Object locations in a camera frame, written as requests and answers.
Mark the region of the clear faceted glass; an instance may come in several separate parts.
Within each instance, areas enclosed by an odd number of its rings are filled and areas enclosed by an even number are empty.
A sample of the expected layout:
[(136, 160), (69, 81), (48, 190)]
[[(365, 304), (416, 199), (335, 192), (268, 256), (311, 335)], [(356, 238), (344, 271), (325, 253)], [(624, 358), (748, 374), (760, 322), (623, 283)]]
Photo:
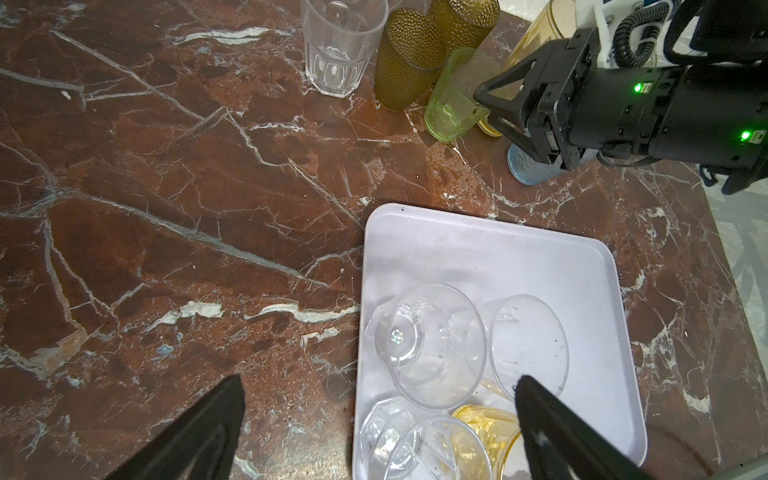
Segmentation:
[(490, 479), (477, 434), (446, 413), (422, 410), (402, 396), (373, 405), (360, 423), (355, 479)]
[(569, 346), (558, 316), (541, 299), (518, 294), (479, 308), (488, 347), (481, 384), (513, 402), (519, 380), (531, 376), (559, 396), (569, 373)]

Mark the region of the green short glass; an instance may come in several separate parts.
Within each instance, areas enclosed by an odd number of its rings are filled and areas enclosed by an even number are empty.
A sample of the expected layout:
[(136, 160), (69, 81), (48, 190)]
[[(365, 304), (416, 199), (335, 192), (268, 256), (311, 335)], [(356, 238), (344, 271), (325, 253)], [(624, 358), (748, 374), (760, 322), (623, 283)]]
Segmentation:
[(424, 119), (429, 133), (452, 142), (487, 118), (489, 110), (474, 100), (477, 86), (498, 74), (498, 63), (480, 50), (453, 51), (435, 85)]

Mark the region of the amber dotted glass front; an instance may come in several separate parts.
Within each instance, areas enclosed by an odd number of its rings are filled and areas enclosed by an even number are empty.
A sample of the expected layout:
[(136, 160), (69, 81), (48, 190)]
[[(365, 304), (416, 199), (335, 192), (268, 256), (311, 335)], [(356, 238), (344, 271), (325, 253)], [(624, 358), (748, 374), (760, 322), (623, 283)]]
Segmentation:
[(447, 45), (436, 22), (413, 8), (393, 10), (376, 61), (374, 93), (386, 108), (402, 111), (437, 80)]

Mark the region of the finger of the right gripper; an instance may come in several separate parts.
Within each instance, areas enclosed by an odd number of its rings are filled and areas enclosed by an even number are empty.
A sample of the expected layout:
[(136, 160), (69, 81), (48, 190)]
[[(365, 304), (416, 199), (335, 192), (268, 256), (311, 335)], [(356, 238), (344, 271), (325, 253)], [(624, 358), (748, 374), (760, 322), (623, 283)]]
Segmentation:
[(547, 115), (533, 119), (533, 132), (514, 124), (494, 109), (489, 110), (487, 123), (535, 162), (545, 165), (555, 164), (555, 147), (551, 146), (546, 139), (546, 135), (552, 132), (553, 127)]
[(473, 99), (491, 111), (531, 111), (541, 98), (542, 72), (542, 60), (522, 60), (480, 83)]

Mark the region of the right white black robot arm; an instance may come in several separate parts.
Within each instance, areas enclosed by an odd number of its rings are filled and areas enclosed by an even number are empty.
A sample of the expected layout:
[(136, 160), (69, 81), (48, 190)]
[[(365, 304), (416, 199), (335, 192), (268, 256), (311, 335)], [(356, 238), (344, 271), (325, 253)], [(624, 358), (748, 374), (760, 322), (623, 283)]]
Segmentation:
[(654, 1), (576, 30), (477, 86), (489, 123), (533, 161), (572, 171), (596, 159), (692, 163), (726, 195), (767, 176), (767, 5)]

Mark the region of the lilac plastic tray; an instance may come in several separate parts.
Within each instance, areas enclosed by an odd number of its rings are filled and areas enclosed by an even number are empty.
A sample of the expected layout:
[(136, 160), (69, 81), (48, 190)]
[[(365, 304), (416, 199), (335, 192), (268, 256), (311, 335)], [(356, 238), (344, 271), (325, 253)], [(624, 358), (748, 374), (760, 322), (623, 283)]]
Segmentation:
[(352, 475), (526, 479), (534, 377), (622, 455), (648, 438), (605, 244), (390, 203), (364, 237)]

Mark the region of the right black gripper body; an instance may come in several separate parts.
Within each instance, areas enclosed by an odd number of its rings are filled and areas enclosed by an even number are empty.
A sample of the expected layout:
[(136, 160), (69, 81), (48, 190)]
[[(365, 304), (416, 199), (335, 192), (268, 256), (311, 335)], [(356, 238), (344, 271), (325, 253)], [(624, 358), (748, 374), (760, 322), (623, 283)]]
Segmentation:
[(594, 29), (536, 51), (536, 160), (562, 170), (593, 151), (611, 167), (662, 160), (657, 151), (681, 66), (601, 69)]

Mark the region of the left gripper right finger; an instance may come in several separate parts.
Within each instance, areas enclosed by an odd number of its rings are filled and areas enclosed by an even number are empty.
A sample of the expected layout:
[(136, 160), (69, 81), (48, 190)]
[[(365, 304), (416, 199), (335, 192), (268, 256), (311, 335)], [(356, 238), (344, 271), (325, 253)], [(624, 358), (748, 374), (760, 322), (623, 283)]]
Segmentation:
[(515, 406), (534, 479), (648, 479), (535, 378), (524, 375)]

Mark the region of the yellow short glass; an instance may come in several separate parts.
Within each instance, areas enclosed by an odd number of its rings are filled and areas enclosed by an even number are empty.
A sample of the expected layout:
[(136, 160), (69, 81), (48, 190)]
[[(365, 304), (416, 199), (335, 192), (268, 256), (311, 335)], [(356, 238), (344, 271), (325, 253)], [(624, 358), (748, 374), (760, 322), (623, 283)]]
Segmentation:
[(453, 416), (480, 438), (488, 454), (494, 479), (530, 479), (518, 417), (508, 411), (464, 405)]

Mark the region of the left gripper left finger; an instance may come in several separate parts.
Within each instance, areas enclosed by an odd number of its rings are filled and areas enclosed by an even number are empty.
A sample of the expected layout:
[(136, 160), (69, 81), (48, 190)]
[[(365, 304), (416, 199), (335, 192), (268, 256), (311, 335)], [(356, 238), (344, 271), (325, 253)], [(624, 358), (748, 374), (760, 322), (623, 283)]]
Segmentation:
[(110, 479), (227, 479), (245, 413), (239, 375), (224, 378)]

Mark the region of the clear faceted glass front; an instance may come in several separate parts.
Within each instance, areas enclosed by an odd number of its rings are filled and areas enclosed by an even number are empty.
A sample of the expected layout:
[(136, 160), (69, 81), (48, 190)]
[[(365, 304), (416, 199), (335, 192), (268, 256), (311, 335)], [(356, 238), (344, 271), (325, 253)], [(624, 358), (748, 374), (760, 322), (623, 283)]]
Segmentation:
[(490, 479), (477, 434), (446, 413), (422, 410), (402, 396), (373, 405), (360, 423), (355, 479)]

